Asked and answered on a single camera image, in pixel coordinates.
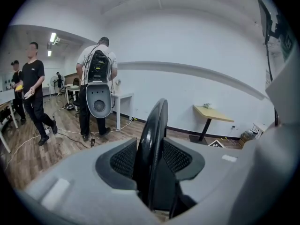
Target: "white sticker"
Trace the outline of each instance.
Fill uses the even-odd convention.
[[[222,156],[222,159],[234,163],[234,162],[237,160],[237,157],[232,157],[232,156],[229,156],[229,155],[223,155],[223,156]]]

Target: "white t-shirt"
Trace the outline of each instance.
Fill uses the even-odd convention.
[[[116,57],[116,55],[113,52],[110,51],[110,49],[107,46],[105,46],[103,44],[97,46],[96,48],[95,48],[95,46],[97,46],[97,45],[89,46],[86,49],[84,49],[83,52],[81,53],[81,55],[78,58],[77,63],[83,65],[83,68],[82,68],[83,73],[82,73],[82,78],[81,78],[81,85],[84,85],[84,72],[85,72],[85,67],[86,67],[85,61],[86,61],[86,59],[87,59],[87,57],[88,57],[88,55],[90,54],[91,51],[93,51],[93,52],[92,52],[92,54],[90,56],[90,59],[93,57],[94,52],[96,50],[101,50],[105,54],[105,56],[107,56],[108,58],[110,58],[110,60],[112,61],[112,67],[113,68],[118,68],[117,57]],[[86,74],[85,75],[85,84],[87,84],[87,83],[88,83],[88,75]]]

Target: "sneaker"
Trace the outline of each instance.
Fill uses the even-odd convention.
[[[49,139],[49,136],[47,136],[47,135],[46,135],[46,137],[41,137],[41,140],[39,140],[38,145],[43,146],[48,139]]]
[[[82,139],[86,142],[89,140],[89,135],[82,135]]]
[[[103,134],[99,134],[99,137],[105,137],[107,134],[110,133],[110,131],[111,131],[111,128],[110,128],[110,127],[107,127],[107,128],[106,128],[106,132],[103,133]]]
[[[56,126],[56,121],[55,120],[52,120],[53,121],[53,127],[52,128],[52,132],[53,134],[57,134],[57,126]]]

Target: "man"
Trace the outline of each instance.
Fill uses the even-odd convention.
[[[14,82],[14,85],[12,85],[13,89],[16,89],[17,86],[20,85],[20,81],[23,80],[23,75],[22,71],[19,70],[19,61],[15,60],[14,62],[11,63],[14,69],[14,75],[12,78],[12,82]],[[15,91],[15,99],[13,100],[14,108],[16,112],[20,115],[21,117],[21,124],[23,125],[26,122],[25,119],[25,112],[23,109],[23,102],[22,102],[22,91],[16,92]]]
[[[89,64],[86,64],[86,61],[88,56],[90,55],[90,58],[92,58],[94,52],[96,50],[101,50],[108,58],[111,60],[111,66],[112,66],[112,74],[109,75],[109,80],[113,80],[118,73],[118,63],[116,55],[111,52],[108,48],[109,46],[109,40],[107,37],[103,37],[99,40],[97,45],[89,46],[87,47],[80,55],[76,70],[79,77],[81,77],[81,87],[80,87],[80,94],[79,94],[79,103],[80,103],[80,115],[79,115],[79,122],[80,122],[80,130],[81,135],[84,141],[88,140],[89,133],[90,133],[90,111],[87,106],[86,102],[86,87],[88,85],[87,82],[87,74],[89,68],[87,67]],[[105,118],[97,118],[97,124],[98,124],[98,130],[100,137],[103,137],[107,135],[111,129],[110,127],[105,127]]]
[[[62,79],[61,79],[61,75],[60,75],[59,72],[57,72],[56,75],[57,75],[57,87],[58,87],[58,94],[57,94],[57,96],[58,96],[58,95],[61,94]]]
[[[29,114],[34,125],[41,134],[41,140],[38,142],[39,146],[49,139],[47,136],[43,123],[52,128],[53,134],[57,133],[56,121],[51,120],[49,116],[44,113],[43,108],[43,92],[42,82],[45,79],[44,65],[42,61],[36,58],[38,54],[38,44],[32,42],[29,44],[27,50],[27,57],[29,61],[23,66],[23,86],[24,94],[30,91],[31,95],[24,100],[25,110]]]

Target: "black pants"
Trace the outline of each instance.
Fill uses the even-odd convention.
[[[24,100],[24,106],[41,137],[47,136],[43,123],[50,127],[53,127],[54,124],[51,118],[44,113],[43,98],[32,96]]]
[[[15,111],[20,115],[21,119],[25,119],[25,112],[23,109],[22,93],[15,93],[13,100]]]
[[[88,135],[90,133],[90,110],[86,102],[86,90],[87,85],[80,87],[79,93],[79,123],[80,123],[80,133],[81,135]],[[105,118],[96,118],[98,124],[99,134],[103,135],[106,132]]]

